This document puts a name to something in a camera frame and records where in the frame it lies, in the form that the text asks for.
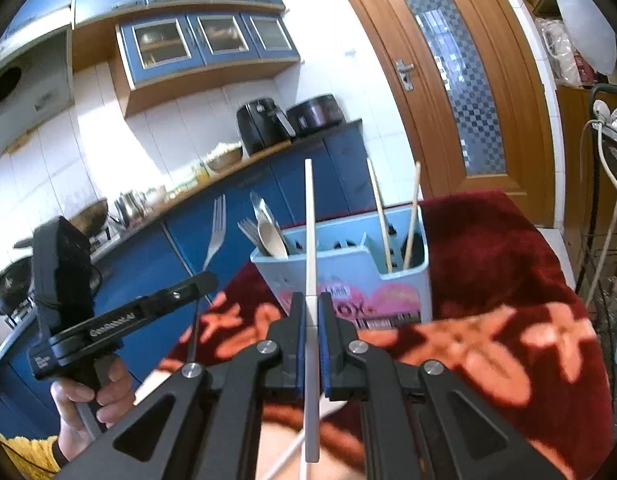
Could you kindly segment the yellow sleeve forearm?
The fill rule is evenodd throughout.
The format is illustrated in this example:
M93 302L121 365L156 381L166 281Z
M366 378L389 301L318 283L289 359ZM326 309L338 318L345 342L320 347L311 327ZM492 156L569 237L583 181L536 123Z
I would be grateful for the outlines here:
M68 463L61 453L57 436L28 439L6 438L0 434L0 444L27 479L52 479Z

